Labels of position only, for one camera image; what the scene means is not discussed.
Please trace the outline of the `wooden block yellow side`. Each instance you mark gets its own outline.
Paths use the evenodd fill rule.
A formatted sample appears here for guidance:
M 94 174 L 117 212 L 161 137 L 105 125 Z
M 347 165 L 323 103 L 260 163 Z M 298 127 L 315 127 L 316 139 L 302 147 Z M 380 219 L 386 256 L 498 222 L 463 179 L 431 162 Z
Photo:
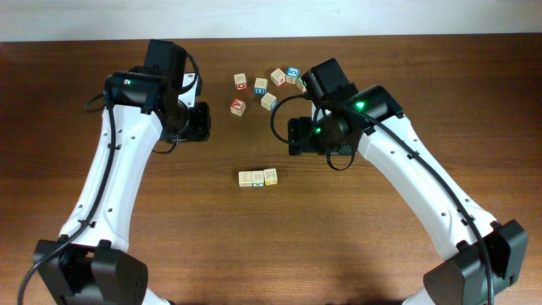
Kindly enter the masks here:
M 276 185 L 278 183 L 277 170 L 275 168 L 265 169 L 264 173 L 264 183 L 266 186 Z

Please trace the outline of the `wooden block green V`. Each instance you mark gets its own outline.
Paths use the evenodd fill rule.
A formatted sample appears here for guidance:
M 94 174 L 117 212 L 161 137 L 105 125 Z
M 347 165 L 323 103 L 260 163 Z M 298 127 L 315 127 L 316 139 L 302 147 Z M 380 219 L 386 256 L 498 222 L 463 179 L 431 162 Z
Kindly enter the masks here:
M 262 187 L 265 186 L 265 174 L 263 170 L 255 170 L 251 172 L 252 186 Z

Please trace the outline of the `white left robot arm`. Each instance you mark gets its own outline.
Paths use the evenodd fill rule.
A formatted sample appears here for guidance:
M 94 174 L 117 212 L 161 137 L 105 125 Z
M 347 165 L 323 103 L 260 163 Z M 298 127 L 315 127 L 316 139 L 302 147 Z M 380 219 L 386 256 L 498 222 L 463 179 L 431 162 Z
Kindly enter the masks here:
M 166 304 L 148 268 L 128 254 L 130 221 L 147 160 L 160 141 L 207 141 L 210 108 L 196 97 L 195 59 L 174 42 L 151 40 L 145 62 L 105 81 L 100 140 L 80 198 L 55 241 L 40 240 L 19 287 L 39 274 L 57 304 Z

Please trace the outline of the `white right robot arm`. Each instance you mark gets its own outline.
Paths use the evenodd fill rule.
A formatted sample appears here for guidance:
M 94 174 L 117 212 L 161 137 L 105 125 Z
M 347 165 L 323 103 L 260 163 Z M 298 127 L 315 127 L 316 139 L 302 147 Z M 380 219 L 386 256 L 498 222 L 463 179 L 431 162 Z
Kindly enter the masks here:
M 492 304 L 520 275 L 528 234 L 480 207 L 420 141 L 402 106 L 382 86 L 364 91 L 331 58 L 300 79 L 312 102 L 291 119 L 290 154 L 359 153 L 399 192 L 443 262 L 423 277 L 406 304 Z

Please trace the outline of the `wooden block red bottom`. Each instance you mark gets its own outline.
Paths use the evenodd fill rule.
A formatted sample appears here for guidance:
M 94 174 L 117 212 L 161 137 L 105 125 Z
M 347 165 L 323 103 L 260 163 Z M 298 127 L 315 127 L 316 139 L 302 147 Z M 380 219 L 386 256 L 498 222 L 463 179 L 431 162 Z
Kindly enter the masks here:
M 238 173 L 238 182 L 239 182 L 240 187 L 251 187 L 252 186 L 252 172 L 240 171 Z

